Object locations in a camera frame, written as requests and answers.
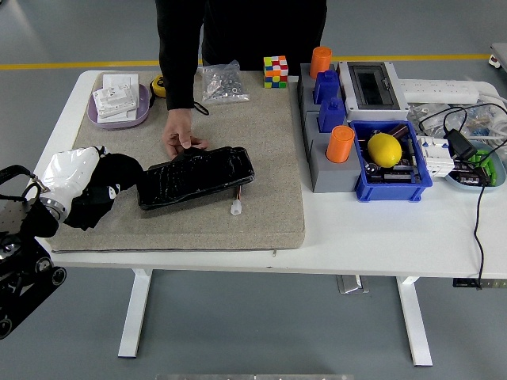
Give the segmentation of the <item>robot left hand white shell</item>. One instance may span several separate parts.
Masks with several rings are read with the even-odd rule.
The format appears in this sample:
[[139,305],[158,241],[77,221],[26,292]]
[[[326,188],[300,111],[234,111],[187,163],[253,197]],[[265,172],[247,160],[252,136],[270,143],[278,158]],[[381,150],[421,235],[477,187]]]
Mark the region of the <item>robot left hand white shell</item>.
[[58,221],[69,216],[72,204],[100,204],[116,198],[118,184],[89,186],[100,159],[108,153],[104,146],[92,146],[52,156],[41,179],[46,189],[40,199]]

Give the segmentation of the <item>person's right hand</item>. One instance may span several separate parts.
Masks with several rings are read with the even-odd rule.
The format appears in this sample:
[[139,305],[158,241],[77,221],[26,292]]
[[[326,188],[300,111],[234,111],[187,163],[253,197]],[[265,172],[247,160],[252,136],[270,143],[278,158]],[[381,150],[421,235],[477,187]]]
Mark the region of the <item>person's right hand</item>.
[[169,159],[176,158],[180,152],[190,147],[202,150],[208,148],[208,141],[197,138],[192,132],[192,111],[189,108],[168,111],[161,140]]

